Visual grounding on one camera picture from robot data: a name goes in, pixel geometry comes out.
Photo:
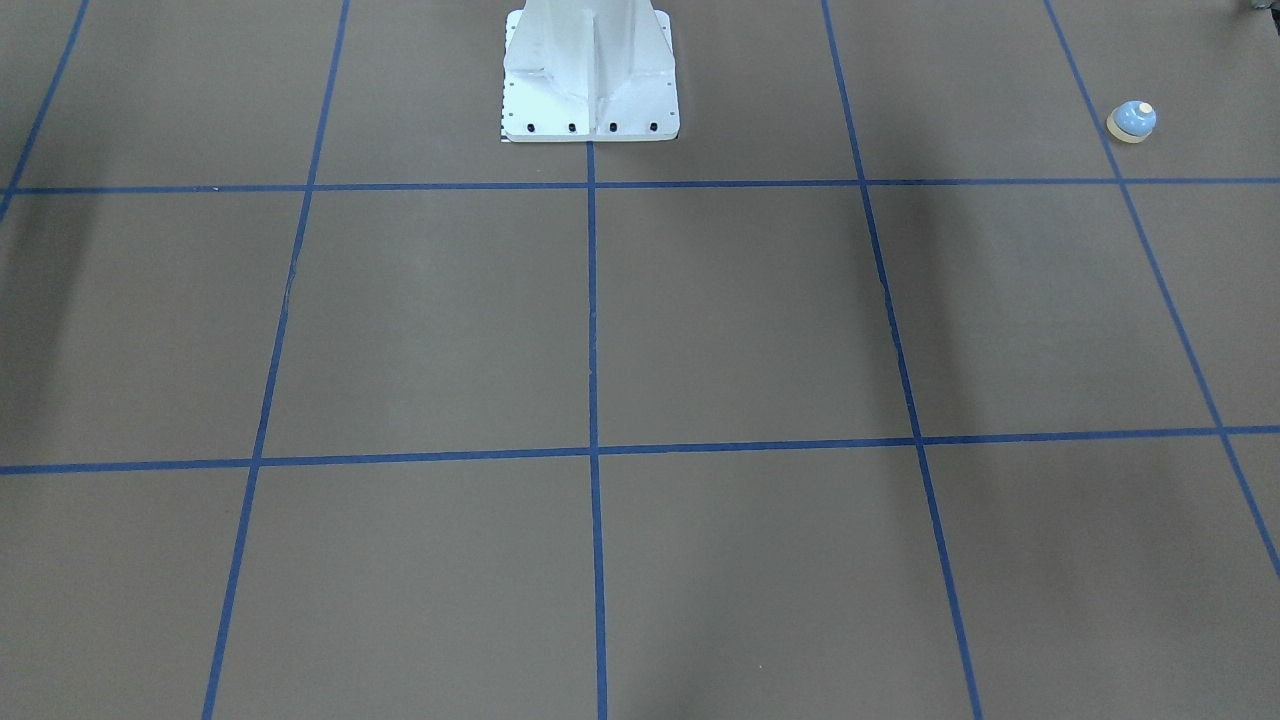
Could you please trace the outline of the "blue desk bell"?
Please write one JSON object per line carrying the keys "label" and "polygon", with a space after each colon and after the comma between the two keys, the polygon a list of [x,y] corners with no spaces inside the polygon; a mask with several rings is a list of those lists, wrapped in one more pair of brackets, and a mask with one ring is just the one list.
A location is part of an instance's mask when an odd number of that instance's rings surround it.
{"label": "blue desk bell", "polygon": [[1147,101],[1132,100],[1117,105],[1106,117],[1108,135],[1123,143],[1144,142],[1158,126],[1158,113]]}

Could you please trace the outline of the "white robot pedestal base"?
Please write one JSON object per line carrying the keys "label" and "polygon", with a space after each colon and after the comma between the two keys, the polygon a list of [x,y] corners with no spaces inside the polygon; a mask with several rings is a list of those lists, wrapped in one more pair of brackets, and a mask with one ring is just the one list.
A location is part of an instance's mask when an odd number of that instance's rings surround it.
{"label": "white robot pedestal base", "polygon": [[500,137],[637,143],[678,137],[669,14],[649,1],[526,1],[504,22]]}

